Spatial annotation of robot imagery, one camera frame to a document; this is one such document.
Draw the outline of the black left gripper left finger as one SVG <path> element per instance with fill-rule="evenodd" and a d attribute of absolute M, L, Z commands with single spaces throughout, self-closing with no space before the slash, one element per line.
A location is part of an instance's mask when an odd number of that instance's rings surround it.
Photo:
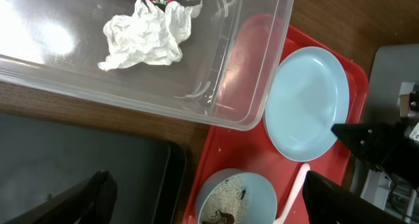
<path fill-rule="evenodd" d="M 91 178 L 6 224 L 109 224 L 116 199 L 116 181 L 107 170 L 99 170 Z"/>

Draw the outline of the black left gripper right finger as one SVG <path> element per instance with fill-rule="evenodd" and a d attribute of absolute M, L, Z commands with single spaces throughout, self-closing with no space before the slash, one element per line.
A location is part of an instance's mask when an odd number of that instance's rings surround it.
<path fill-rule="evenodd" d="M 315 171 L 307 172 L 302 196 L 310 224 L 405 224 Z"/>

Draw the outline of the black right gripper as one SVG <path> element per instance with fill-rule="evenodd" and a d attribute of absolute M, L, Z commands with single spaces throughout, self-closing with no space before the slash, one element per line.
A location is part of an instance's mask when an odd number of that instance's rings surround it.
<path fill-rule="evenodd" d="M 334 124 L 333 134 L 358 158 L 418 187 L 418 91 L 400 96 L 401 119 L 389 124 Z"/>

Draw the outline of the white plastic spoon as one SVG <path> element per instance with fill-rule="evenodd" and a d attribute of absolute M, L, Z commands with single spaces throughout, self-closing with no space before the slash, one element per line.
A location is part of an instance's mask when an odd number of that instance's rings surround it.
<path fill-rule="evenodd" d="M 308 163 L 304 163 L 301 165 L 298 174 L 294 180 L 293 186 L 291 188 L 291 191 L 289 193 L 289 196 L 285 202 L 285 206 L 282 210 L 282 213 L 280 214 L 279 218 L 277 218 L 273 224 L 284 224 L 285 220 L 292 208 L 292 205 L 294 204 L 303 184 L 304 180 L 306 178 L 307 172 L 310 171 L 310 165 Z"/>

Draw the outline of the light blue plate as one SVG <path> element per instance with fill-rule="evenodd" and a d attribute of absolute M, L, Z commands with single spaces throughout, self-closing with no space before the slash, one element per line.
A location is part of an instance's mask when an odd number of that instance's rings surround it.
<path fill-rule="evenodd" d="M 342 64 L 320 47 L 292 52 L 280 64 L 264 110 L 263 124 L 285 158 L 307 162 L 335 144 L 334 124 L 348 118 L 350 89 Z"/>

